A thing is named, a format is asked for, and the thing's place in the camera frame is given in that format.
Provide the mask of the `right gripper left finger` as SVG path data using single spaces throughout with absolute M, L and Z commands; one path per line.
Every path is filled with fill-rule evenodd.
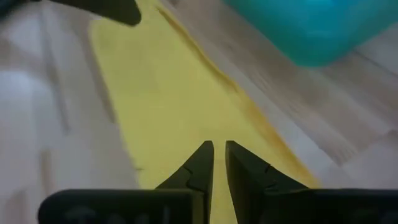
M 196 209 L 202 218 L 198 224 L 210 224 L 213 191 L 214 145 L 204 141 L 199 148 L 156 189 L 191 190 L 201 198 Z

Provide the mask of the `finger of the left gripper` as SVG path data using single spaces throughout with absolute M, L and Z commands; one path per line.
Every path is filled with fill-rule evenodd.
M 43 0 L 0 0 L 0 19 L 13 9 L 30 2 Z M 135 0 L 48 0 L 58 4 L 91 12 L 113 21 L 136 26 L 141 21 L 141 12 Z

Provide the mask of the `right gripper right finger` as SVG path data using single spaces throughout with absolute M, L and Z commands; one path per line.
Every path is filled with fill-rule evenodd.
M 266 193 L 281 194 L 307 188 L 235 141 L 226 141 L 225 157 L 238 224 L 265 224 Z

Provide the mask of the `yellow microfiber towel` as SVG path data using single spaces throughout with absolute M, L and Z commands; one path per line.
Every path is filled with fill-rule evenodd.
M 317 186 L 252 99 L 176 18 L 158 0 L 136 1 L 137 26 L 97 19 L 90 38 L 139 185 L 158 186 L 210 140 L 210 224 L 237 224 L 225 166 L 225 143 L 234 140 L 289 177 Z

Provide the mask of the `teal translucent plastic bin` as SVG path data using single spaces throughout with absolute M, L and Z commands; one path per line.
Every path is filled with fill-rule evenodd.
M 297 65 L 344 56 L 398 22 L 398 0 L 223 0 Z

